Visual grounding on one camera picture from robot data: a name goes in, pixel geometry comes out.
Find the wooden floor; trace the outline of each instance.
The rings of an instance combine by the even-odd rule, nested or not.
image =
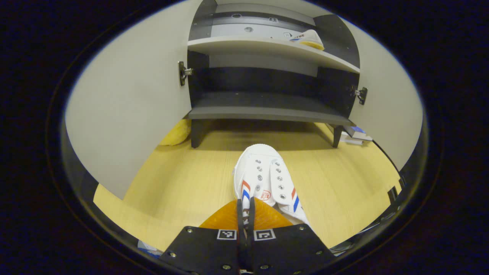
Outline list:
[[[388,206],[399,175],[374,144],[340,142],[325,124],[216,120],[199,148],[190,140],[158,146],[124,200],[99,185],[93,201],[134,237],[165,250],[183,226],[199,226],[234,198],[231,172],[243,150],[256,143],[283,157],[316,234],[327,247],[353,236]]]

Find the gray shelf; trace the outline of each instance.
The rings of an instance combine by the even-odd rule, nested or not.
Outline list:
[[[313,98],[260,92],[205,92],[193,103],[189,119],[265,119],[354,125]]]

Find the shoe logo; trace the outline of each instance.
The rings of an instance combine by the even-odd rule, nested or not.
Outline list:
[[[236,240],[236,230],[222,230],[219,229],[217,233],[218,240]]]
[[[273,232],[273,229],[255,230],[254,235],[255,235],[255,241],[265,241],[265,240],[275,239],[275,233]]]
[[[263,190],[263,193],[260,197],[260,200],[262,201],[266,201],[270,198],[270,191],[267,191],[267,190]]]

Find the white cabinet door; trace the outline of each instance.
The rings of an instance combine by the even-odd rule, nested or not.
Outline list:
[[[123,199],[145,160],[191,109],[190,26],[201,0],[154,13],[108,43],[76,82],[66,108],[73,149],[90,174]]]
[[[420,135],[423,118],[420,97],[407,72],[384,46],[343,21],[358,46],[358,88],[368,89],[365,105],[355,99],[349,119],[365,130],[401,170]]]

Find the yellow pillow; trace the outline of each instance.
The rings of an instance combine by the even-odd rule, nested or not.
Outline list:
[[[180,120],[175,127],[159,143],[160,145],[177,145],[182,143],[190,134],[190,119]]]

